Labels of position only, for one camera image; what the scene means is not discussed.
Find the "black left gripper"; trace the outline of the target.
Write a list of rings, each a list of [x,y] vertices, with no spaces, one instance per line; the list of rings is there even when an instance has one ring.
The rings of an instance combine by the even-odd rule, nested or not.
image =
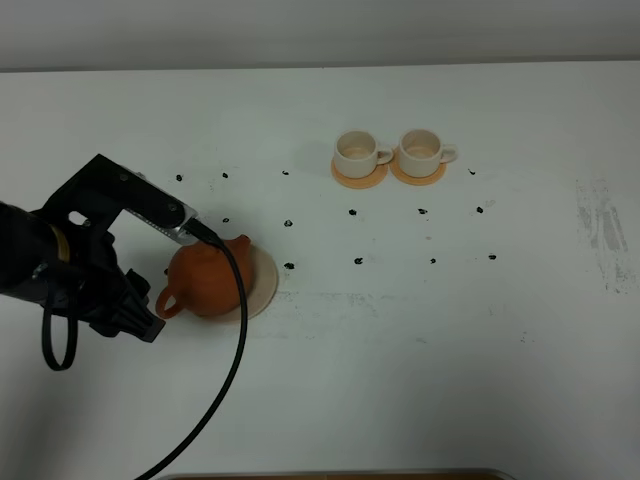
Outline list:
[[[118,266],[109,228],[119,208],[77,208],[86,219],[69,219],[71,208],[31,213],[38,234],[38,262],[29,276],[31,300],[52,313],[84,321],[103,336],[129,334],[152,343],[165,321],[148,308],[150,284]]]

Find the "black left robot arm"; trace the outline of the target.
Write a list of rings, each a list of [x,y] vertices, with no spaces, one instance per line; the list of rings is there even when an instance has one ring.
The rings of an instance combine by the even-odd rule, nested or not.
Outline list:
[[[1,293],[87,323],[105,337],[153,342],[165,321],[148,307],[149,283],[123,272],[115,237],[96,221],[52,224],[37,211],[1,204]]]

